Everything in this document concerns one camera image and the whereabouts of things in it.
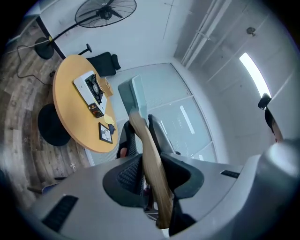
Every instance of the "wooden object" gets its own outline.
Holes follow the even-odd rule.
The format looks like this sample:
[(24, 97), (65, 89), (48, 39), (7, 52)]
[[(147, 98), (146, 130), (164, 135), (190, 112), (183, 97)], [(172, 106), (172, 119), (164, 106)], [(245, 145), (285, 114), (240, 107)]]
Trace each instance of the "wooden object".
[(112, 89), (111, 85), (109, 84), (109, 82), (107, 81), (106, 77), (101, 77), (101, 78), (97, 79), (97, 81), (98, 81), (102, 91), (105, 92), (108, 97), (113, 95), (113, 89)]
[[(18, 45), (33, 45), (43, 32), (34, 22), (15, 42), (7, 46), (13, 51)], [(62, 59), (54, 52), (49, 60), (41, 59), (35, 51), (20, 50), (20, 75), (36, 75), (41, 81), (52, 84), (49, 77)], [(56, 182), (55, 177), (66, 177), (84, 167), (90, 167), (84, 147), (73, 139), (62, 147), (48, 144), (38, 130), (38, 113), (43, 106), (53, 103), (51, 86), (43, 86), (34, 77), (18, 78), (17, 52), (2, 56), (0, 71), (0, 169), (13, 191), (16, 204), (26, 209), (37, 195), (28, 186), (42, 189)]]
[[(118, 142), (118, 130), (112, 135), (112, 144), (99, 139), (98, 123), (108, 128), (104, 117), (95, 118), (86, 102), (73, 84), (73, 80), (88, 71), (99, 74), (91, 63), (80, 55), (71, 55), (63, 60), (56, 71), (53, 82), (53, 99), (60, 121), (71, 137), (83, 147), (95, 152), (109, 152)], [(107, 97), (106, 110), (116, 122), (111, 102)]]
[(129, 114), (129, 122), (142, 141), (142, 165), (147, 182), (153, 188), (158, 206), (157, 226), (160, 229), (169, 228), (173, 208), (172, 193), (166, 180), (165, 170), (158, 150), (148, 129), (146, 120), (138, 112), (131, 112)]

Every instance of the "wooden table top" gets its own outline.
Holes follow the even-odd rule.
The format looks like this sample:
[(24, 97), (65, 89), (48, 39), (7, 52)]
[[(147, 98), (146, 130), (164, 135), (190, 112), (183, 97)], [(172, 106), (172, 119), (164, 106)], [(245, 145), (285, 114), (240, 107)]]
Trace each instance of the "wooden table top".
[(99, 139), (98, 123), (101, 122), (106, 127), (108, 124), (104, 117), (94, 117), (73, 84), (74, 79), (88, 71), (94, 71), (97, 79), (100, 78), (92, 64), (80, 55), (71, 55), (63, 60), (53, 81), (55, 109), (62, 125), (76, 142), (95, 152), (109, 152), (118, 141), (116, 118), (109, 98), (106, 95), (105, 113), (112, 117), (116, 128), (112, 135), (112, 144)]

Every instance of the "wall-mounted fan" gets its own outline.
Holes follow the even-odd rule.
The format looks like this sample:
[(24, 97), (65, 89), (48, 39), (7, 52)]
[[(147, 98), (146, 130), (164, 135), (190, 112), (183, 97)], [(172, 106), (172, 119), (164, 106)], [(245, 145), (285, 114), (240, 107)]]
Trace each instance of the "wall-mounted fan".
[(43, 59), (50, 59), (54, 54), (51, 42), (76, 26), (98, 28), (117, 23), (129, 17), (136, 10), (135, 0), (87, 0), (75, 14), (75, 24), (61, 32), (50, 42), (40, 37), (35, 45), (35, 51)]

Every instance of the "black framed picture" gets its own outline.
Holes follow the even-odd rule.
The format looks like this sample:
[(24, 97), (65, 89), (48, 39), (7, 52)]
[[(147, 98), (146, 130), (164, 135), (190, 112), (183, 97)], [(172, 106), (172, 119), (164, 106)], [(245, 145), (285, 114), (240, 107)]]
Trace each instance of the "black framed picture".
[(113, 143), (113, 138), (110, 130), (102, 123), (99, 123), (99, 136), (100, 140), (107, 143)]

